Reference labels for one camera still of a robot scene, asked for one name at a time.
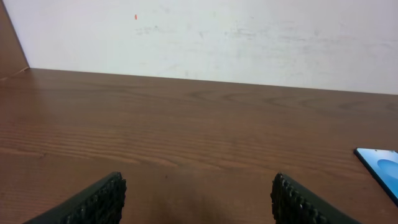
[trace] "white wall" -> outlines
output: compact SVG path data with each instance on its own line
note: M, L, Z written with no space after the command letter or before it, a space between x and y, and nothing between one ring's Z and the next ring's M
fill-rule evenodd
M398 94L397 0L4 2L33 68Z

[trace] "textured rubber pad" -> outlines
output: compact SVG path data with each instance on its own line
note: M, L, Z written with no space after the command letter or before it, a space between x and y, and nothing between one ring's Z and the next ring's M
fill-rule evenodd
M119 223L125 192L126 180L119 172L113 172L57 207L25 223Z
M276 224L359 223L285 174L275 176L271 199L272 214Z

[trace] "wooden wall panel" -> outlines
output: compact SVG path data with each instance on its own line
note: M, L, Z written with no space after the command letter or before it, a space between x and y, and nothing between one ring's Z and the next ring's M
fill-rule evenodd
M3 1L0 1L0 79L15 74L28 67L22 47L7 14Z

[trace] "smartphone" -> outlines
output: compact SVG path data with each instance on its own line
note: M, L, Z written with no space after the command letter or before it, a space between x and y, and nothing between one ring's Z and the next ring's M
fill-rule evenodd
M356 148L354 153L398 206L398 153L363 148Z

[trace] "wooden table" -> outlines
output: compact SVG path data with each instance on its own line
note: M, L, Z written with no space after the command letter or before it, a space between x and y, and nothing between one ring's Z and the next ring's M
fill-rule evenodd
M1 223L114 170L121 223L273 223L278 171L361 222L398 219L353 154L398 149L398 96L30 69L0 106Z

